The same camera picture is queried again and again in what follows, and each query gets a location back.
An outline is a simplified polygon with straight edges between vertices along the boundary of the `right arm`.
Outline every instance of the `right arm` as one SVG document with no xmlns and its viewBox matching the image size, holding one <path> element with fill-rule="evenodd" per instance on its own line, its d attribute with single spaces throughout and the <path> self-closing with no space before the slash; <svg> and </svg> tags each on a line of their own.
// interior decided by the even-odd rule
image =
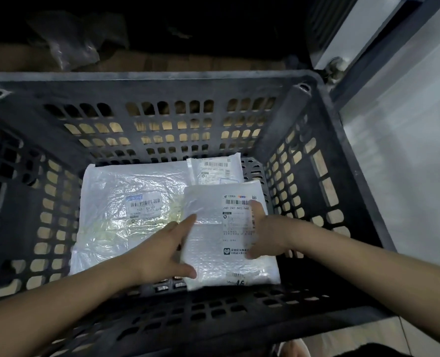
<svg viewBox="0 0 440 357">
<path fill-rule="evenodd" d="M 440 267 L 371 246 L 299 219 L 266 216 L 251 201 L 258 242 L 249 258 L 304 253 L 440 342 Z"/>
</svg>

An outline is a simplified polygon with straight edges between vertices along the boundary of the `forearm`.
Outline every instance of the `forearm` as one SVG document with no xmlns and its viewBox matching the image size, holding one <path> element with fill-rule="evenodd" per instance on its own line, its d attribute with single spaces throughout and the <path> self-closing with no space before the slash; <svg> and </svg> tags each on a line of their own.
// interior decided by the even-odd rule
<svg viewBox="0 0 440 357">
<path fill-rule="evenodd" d="M 302 222 L 294 249 L 440 340 L 440 267 Z"/>
<path fill-rule="evenodd" d="M 0 356 L 35 353 L 128 284 L 112 259 L 0 302 Z"/>
</svg>

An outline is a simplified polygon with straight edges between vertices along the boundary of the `plastic crate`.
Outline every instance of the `plastic crate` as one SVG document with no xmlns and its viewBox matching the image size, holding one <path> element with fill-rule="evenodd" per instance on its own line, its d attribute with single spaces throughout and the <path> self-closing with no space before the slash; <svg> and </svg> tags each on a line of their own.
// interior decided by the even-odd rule
<svg viewBox="0 0 440 357">
<path fill-rule="evenodd" d="M 89 163 L 241 152 L 270 213 L 394 249 L 338 114 L 310 71 L 0 73 L 0 299 L 66 276 Z M 43 356 L 224 355 L 391 315 L 293 252 L 281 286 L 141 286 Z"/>
</svg>

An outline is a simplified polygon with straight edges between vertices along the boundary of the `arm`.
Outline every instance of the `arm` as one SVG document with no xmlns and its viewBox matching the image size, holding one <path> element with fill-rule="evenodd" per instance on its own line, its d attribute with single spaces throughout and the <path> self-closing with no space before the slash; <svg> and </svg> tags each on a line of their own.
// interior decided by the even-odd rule
<svg viewBox="0 0 440 357">
<path fill-rule="evenodd" d="M 172 256 L 195 215 L 164 229 L 122 256 L 0 302 L 0 356 L 31 356 L 62 330 L 117 292 L 172 276 L 197 276 Z"/>
<path fill-rule="evenodd" d="M 278 255 L 289 249 L 302 252 L 440 342 L 439 266 L 362 243 L 310 222 L 266 216 L 260 203 L 251 204 L 259 240 L 251 248 L 249 258 Z"/>
</svg>

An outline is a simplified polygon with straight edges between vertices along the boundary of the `small white package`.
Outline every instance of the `small white package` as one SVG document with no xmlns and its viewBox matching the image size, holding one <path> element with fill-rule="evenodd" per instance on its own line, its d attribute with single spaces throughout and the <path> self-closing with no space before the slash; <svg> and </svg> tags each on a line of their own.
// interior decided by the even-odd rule
<svg viewBox="0 0 440 357">
<path fill-rule="evenodd" d="M 187 159 L 192 184 L 243 183 L 241 154 L 216 158 Z"/>
<path fill-rule="evenodd" d="M 179 221 L 186 161 L 86 168 L 80 227 L 70 274 L 137 246 L 168 222 Z"/>
<path fill-rule="evenodd" d="M 275 257 L 245 258 L 256 241 L 250 199 L 258 200 L 267 210 L 258 180 L 196 185 L 184 190 L 183 216 L 197 214 L 181 251 L 181 261 L 197 271 L 197 278 L 184 279 L 188 290 L 281 283 Z"/>
</svg>

